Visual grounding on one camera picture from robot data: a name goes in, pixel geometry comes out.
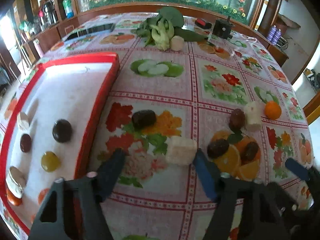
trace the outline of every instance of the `red object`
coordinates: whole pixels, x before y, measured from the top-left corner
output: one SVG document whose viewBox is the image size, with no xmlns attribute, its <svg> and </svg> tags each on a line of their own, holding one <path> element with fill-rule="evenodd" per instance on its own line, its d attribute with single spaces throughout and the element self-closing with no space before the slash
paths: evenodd
<svg viewBox="0 0 320 240">
<path fill-rule="evenodd" d="M 38 16 L 39 16 L 39 17 L 43 17 L 43 16 L 44 16 L 44 14 L 43 14 L 43 11 L 42 11 L 42 10 L 39 10 Z"/>
<path fill-rule="evenodd" d="M 93 138 L 97 125 L 99 123 L 100 115 L 102 109 L 105 105 L 107 95 L 113 85 L 114 80 L 116 79 L 117 71 L 119 69 L 119 57 L 116 53 L 113 52 L 98 52 L 98 53 L 89 53 L 76 55 L 71 57 L 66 57 L 62 59 L 48 61 L 44 64 L 38 65 L 38 71 L 33 76 L 33 78 L 28 83 L 26 89 L 19 98 L 16 107 L 14 108 L 11 118 L 8 123 L 6 133 L 4 135 L 4 140 L 2 144 L 2 149 L 0 153 L 0 198 L 2 199 L 3 205 L 5 206 L 8 213 L 11 215 L 13 220 L 21 227 L 21 229 L 29 235 L 30 229 L 21 221 L 21 219 L 16 215 L 10 206 L 7 197 L 6 197 L 6 188 L 5 188 L 5 172 L 6 172 L 6 163 L 8 150 L 10 146 L 10 141 L 13 135 L 15 124 L 17 122 L 17 115 L 22 110 L 25 101 L 27 100 L 32 89 L 46 70 L 46 68 L 55 66 L 55 65 L 65 65 L 65 64 L 75 64 L 75 63 L 112 63 L 112 67 L 109 72 L 106 74 L 105 79 L 99 89 L 95 103 L 92 108 L 91 117 L 88 121 L 86 132 L 82 138 L 81 148 L 79 151 L 76 168 L 75 168 L 75 179 L 83 176 L 86 172 L 85 168 L 89 158 L 90 149 L 92 146 Z"/>
</svg>

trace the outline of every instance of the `thermos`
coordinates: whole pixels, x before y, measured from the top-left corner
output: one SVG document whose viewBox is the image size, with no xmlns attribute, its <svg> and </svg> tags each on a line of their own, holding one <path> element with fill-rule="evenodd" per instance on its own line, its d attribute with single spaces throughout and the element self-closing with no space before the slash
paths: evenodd
<svg viewBox="0 0 320 240">
<path fill-rule="evenodd" d="M 279 29 L 279 30 L 276 30 L 275 35 L 273 35 L 273 38 L 271 40 L 271 44 L 276 45 L 276 43 L 280 39 L 280 37 L 281 37 L 281 30 Z"/>
<path fill-rule="evenodd" d="M 276 33 L 276 30 L 277 30 L 277 28 L 276 28 L 275 25 L 273 25 L 273 26 L 270 28 L 270 31 L 269 31 L 268 36 L 267 36 L 267 40 L 268 40 L 268 41 L 271 41 L 271 40 L 272 40 L 273 35 L 275 35 L 275 33 Z"/>
</svg>

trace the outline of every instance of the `wooden frame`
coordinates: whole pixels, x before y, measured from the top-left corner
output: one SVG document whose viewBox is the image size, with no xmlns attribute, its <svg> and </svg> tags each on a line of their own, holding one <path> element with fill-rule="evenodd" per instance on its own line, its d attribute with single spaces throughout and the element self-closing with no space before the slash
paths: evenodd
<svg viewBox="0 0 320 240">
<path fill-rule="evenodd" d="M 311 58 L 313 57 L 314 53 L 316 52 L 316 49 L 318 48 L 320 42 L 320 35 L 318 35 L 318 39 L 317 42 L 313 48 L 313 51 L 311 52 L 310 56 L 308 57 L 307 61 L 305 62 L 305 64 L 303 65 L 303 67 L 300 69 L 300 71 L 298 72 L 298 74 L 296 75 L 296 77 L 292 80 L 291 85 L 293 85 L 297 79 L 299 78 L 299 76 L 303 73 L 303 71 L 306 69 L 306 67 L 308 66 Z"/>
<path fill-rule="evenodd" d="M 258 18 L 260 16 L 263 3 L 264 3 L 264 0 L 257 0 L 256 9 L 255 9 L 255 11 L 253 13 L 253 17 L 252 17 L 251 22 L 249 24 L 249 27 L 251 29 L 253 29 L 253 30 L 254 30 L 254 28 L 255 28 L 255 26 L 257 24 Z"/>
</svg>

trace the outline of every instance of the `orange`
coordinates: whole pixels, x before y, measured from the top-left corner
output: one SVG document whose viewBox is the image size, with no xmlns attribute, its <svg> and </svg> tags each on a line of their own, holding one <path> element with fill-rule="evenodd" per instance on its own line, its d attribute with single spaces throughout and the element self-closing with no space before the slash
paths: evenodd
<svg viewBox="0 0 320 240">
<path fill-rule="evenodd" d="M 231 134 L 231 132 L 227 131 L 227 130 L 220 130 L 220 131 L 217 131 L 213 137 L 211 138 L 211 142 L 214 142 L 216 140 L 219 140 L 219 139 L 225 139 L 227 140 L 229 135 Z"/>
<path fill-rule="evenodd" d="M 275 101 L 269 101 L 264 108 L 264 114 L 271 120 L 277 120 L 281 116 L 281 107 Z"/>
<path fill-rule="evenodd" d="M 240 166 L 237 171 L 238 178 L 246 181 L 252 181 L 258 175 L 259 166 L 260 166 L 260 161 L 258 160 Z"/>
<path fill-rule="evenodd" d="M 242 153 L 244 153 L 244 150 L 245 150 L 247 144 L 250 142 L 257 142 L 257 141 L 253 137 L 244 136 L 241 141 L 234 143 L 233 145 L 237 148 L 237 150 L 239 151 L 240 156 L 241 156 Z M 256 156 L 254 157 L 254 159 L 251 162 L 254 162 L 256 160 L 260 160 L 260 157 L 261 157 L 261 150 L 259 147 L 259 150 L 258 150 Z"/>
<path fill-rule="evenodd" d="M 227 172 L 231 176 L 234 176 L 240 166 L 240 155 L 237 148 L 230 144 L 228 151 L 224 155 L 214 159 L 213 162 L 221 172 Z"/>
</svg>

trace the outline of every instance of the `tablecloth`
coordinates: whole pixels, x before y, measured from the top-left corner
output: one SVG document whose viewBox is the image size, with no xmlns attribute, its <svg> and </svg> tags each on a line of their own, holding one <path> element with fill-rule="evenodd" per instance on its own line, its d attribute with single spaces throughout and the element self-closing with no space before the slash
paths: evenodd
<svg viewBox="0 0 320 240">
<path fill-rule="evenodd" d="M 228 163 L 237 177 L 278 182 L 298 200 L 300 208 L 306 208 L 311 199 L 307 185 L 288 171 L 284 162 L 293 157 L 310 167 L 311 137 L 303 110 L 277 62 L 256 38 L 232 32 L 232 39 L 223 40 L 211 35 L 210 30 L 196 27 L 195 18 L 191 17 L 184 18 L 184 28 L 208 35 L 209 42 L 185 42 L 180 52 L 144 47 L 143 39 L 131 30 L 153 15 L 97 16 L 79 28 L 115 23 L 115 30 L 59 42 L 39 61 L 97 51 L 119 55 L 121 71 L 101 115 L 88 167 L 96 170 L 117 147 L 128 152 L 113 193 L 101 204 L 114 239 L 203 238 L 215 203 L 205 196 L 192 165 L 166 163 L 168 140 L 173 135 L 192 138 L 206 152 L 212 139 L 233 133 L 228 127 L 233 109 L 243 109 L 251 101 L 257 101 L 263 109 L 267 101 L 273 100 L 282 114 L 271 121 L 262 113 L 259 132 L 243 129 L 242 139 L 231 147 Z M 164 64 L 169 71 L 165 75 L 148 75 L 139 71 L 141 64 Z M 8 106 L 0 123 L 2 132 L 32 74 Z M 131 116 L 145 109 L 155 111 L 156 124 L 136 131 Z M 260 158 L 245 165 L 235 164 L 234 153 L 239 156 L 250 141 L 258 143 Z M 25 239 L 2 203 L 0 208 L 17 237 Z M 242 200 L 238 200 L 233 229 L 239 225 L 241 210 Z M 236 239 L 234 232 L 230 233 L 232 240 Z"/>
</svg>

